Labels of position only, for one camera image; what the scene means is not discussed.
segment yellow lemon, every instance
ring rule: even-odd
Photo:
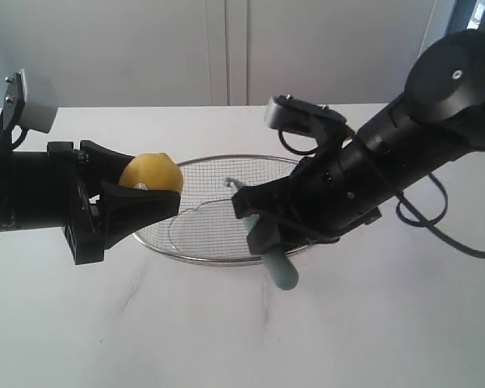
[[[181,194],[183,175],[167,154],[142,154],[126,166],[119,185],[134,188],[143,183],[149,190],[172,190]]]

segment mesh basket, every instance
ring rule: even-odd
[[[262,184],[289,175],[296,164],[261,155],[222,155],[180,163],[184,188],[179,214],[139,230],[135,237],[150,249],[188,263],[259,264],[260,257],[248,251],[247,231],[232,207],[234,189],[224,184],[225,179]]]

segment white tabletop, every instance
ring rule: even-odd
[[[334,106],[357,128],[380,105]],[[264,109],[61,109],[50,140],[120,152],[289,156]],[[305,139],[296,146],[309,146]],[[442,228],[485,248],[485,154],[437,174]],[[428,215],[426,180],[408,190]],[[0,387],[485,387],[485,261],[383,218],[295,256],[299,286],[260,266],[177,263],[127,238],[75,267],[59,229],[0,234]]]

